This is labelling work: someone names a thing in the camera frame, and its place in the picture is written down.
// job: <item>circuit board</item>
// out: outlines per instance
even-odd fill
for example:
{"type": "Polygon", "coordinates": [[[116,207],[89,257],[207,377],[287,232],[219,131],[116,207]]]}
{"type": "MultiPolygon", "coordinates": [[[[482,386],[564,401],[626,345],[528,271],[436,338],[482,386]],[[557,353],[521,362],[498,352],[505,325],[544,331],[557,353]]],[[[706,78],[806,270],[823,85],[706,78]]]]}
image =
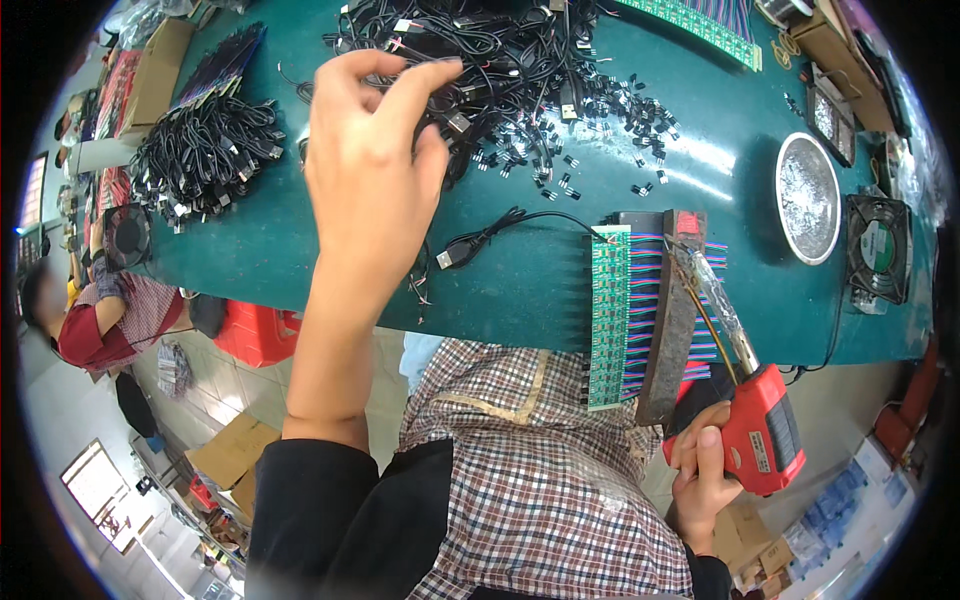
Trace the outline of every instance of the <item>circuit board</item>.
{"type": "Polygon", "coordinates": [[[630,226],[604,225],[594,229],[614,243],[591,238],[588,411],[620,406],[630,306],[630,226]]]}
{"type": "Polygon", "coordinates": [[[747,65],[754,72],[763,70],[763,54],[759,46],[694,9],[674,0],[616,1],[638,11],[652,14],[694,34],[747,65]]]}

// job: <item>plastic bag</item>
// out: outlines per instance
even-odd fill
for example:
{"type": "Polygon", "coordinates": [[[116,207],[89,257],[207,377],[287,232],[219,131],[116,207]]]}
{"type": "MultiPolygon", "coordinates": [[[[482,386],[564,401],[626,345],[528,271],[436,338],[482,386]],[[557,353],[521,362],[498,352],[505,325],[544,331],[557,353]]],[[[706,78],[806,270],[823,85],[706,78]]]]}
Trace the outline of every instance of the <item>plastic bag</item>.
{"type": "Polygon", "coordinates": [[[243,14],[250,5],[250,0],[206,0],[210,5],[228,11],[237,11],[243,14]]]}
{"type": "Polygon", "coordinates": [[[162,341],[156,350],[156,386],[170,398],[186,393],[193,385],[193,373],[180,344],[162,341]]]}
{"type": "Polygon", "coordinates": [[[190,0],[160,0],[160,9],[170,16],[183,16],[193,10],[190,0]]]}
{"type": "Polygon", "coordinates": [[[159,0],[140,0],[124,12],[117,43],[124,50],[144,45],[166,17],[159,0]]]}

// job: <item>black hair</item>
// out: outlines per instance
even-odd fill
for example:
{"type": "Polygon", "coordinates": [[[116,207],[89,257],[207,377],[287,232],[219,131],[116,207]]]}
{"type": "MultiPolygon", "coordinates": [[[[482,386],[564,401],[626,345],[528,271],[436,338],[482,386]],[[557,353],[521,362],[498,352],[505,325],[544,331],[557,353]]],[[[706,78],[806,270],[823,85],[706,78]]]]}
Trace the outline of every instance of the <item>black hair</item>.
{"type": "Polygon", "coordinates": [[[48,273],[50,273],[49,260],[46,257],[40,258],[30,265],[26,276],[23,277],[23,283],[20,285],[20,309],[23,321],[31,327],[43,328],[40,321],[36,319],[34,310],[36,309],[36,303],[40,300],[40,284],[48,273]]]}
{"type": "Polygon", "coordinates": [[[64,112],[60,116],[60,118],[57,119],[57,123],[54,123],[54,139],[56,139],[57,141],[60,141],[60,139],[63,137],[63,115],[64,114],[66,114],[66,112],[64,112]]]}

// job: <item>black fan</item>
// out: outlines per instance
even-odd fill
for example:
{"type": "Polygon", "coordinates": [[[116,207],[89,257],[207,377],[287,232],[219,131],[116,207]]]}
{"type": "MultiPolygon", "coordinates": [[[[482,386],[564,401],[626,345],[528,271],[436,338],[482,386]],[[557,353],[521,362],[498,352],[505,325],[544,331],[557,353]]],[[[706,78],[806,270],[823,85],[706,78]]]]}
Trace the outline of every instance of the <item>black fan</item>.
{"type": "Polygon", "coordinates": [[[151,222],[143,204],[125,204],[104,211],[104,248],[111,271],[150,260],[151,222]]]}
{"type": "Polygon", "coordinates": [[[910,208],[899,200],[847,197],[847,282],[893,304],[906,302],[913,262],[910,208]]]}

